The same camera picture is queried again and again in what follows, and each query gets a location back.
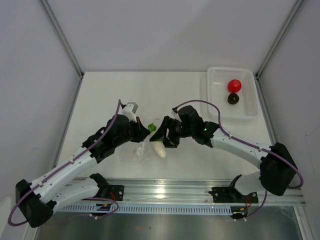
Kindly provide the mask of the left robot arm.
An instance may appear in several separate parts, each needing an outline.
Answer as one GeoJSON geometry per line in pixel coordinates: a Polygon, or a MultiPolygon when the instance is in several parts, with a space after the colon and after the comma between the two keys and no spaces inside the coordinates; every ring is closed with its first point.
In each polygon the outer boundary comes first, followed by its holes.
{"type": "Polygon", "coordinates": [[[114,115],[106,126],[82,143],[75,156],[30,182],[20,180],[15,185],[14,208],[20,210],[25,224],[36,228],[47,222],[57,210],[76,201],[105,199],[109,184],[99,173],[81,183],[71,186],[67,183],[114,154],[117,147],[127,142],[143,142],[149,134],[138,117],[114,115]]]}

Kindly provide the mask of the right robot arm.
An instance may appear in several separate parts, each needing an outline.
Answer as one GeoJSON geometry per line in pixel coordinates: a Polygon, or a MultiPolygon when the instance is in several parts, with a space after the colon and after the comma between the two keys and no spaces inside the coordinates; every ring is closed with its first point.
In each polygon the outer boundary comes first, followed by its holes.
{"type": "Polygon", "coordinates": [[[231,182],[228,196],[234,202],[262,190],[282,196],[297,174],[297,166],[282,143],[267,145],[232,135],[219,124],[204,121],[190,105],[178,110],[174,118],[165,116],[150,141],[173,149],[181,138],[192,138],[200,145],[229,152],[257,167],[256,172],[240,174],[231,182]]]}

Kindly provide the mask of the white daikon radish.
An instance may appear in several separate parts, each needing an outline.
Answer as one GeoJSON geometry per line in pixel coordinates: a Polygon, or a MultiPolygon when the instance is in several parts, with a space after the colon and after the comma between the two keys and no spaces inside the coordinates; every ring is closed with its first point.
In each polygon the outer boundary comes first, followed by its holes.
{"type": "Polygon", "coordinates": [[[154,123],[148,125],[148,130],[150,131],[149,142],[153,152],[161,159],[167,156],[166,148],[162,141],[151,141],[152,136],[156,133],[157,126],[154,123]]]}

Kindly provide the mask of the clear zip top bag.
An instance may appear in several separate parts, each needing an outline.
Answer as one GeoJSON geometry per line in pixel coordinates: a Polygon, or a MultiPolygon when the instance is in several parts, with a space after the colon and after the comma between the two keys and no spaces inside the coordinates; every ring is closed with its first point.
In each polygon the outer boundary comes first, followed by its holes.
{"type": "MultiPolygon", "coordinates": [[[[149,124],[155,124],[158,128],[160,127],[162,120],[160,118],[148,119],[146,123],[143,125],[148,129],[149,124]]],[[[142,164],[144,162],[156,159],[162,160],[165,158],[158,157],[152,150],[150,145],[150,135],[146,137],[143,142],[134,143],[129,141],[120,147],[119,158],[124,163],[139,163],[142,164]]]]}

